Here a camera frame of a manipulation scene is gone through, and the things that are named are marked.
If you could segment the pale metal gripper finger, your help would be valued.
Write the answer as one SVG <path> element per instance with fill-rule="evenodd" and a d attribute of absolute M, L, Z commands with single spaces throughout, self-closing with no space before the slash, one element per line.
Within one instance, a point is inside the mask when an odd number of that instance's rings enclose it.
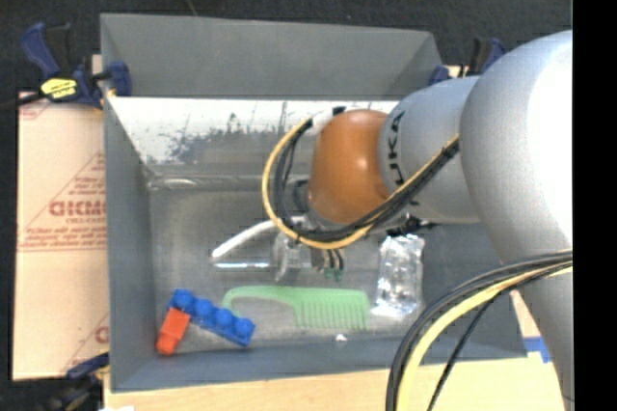
<path fill-rule="evenodd" d="M 271 221 L 263 221 L 255 225 L 250 226 L 248 229 L 234 235 L 227 239 L 220 245 L 218 245 L 211 253 L 212 259 L 220 259 L 233 251 L 234 249 L 242 246 L 250 240 L 255 239 L 261 234 L 270 233 L 276 229 L 275 224 Z"/>
<path fill-rule="evenodd" d="M 271 264 L 266 261 L 217 261 L 213 263 L 217 270 L 269 270 Z"/>

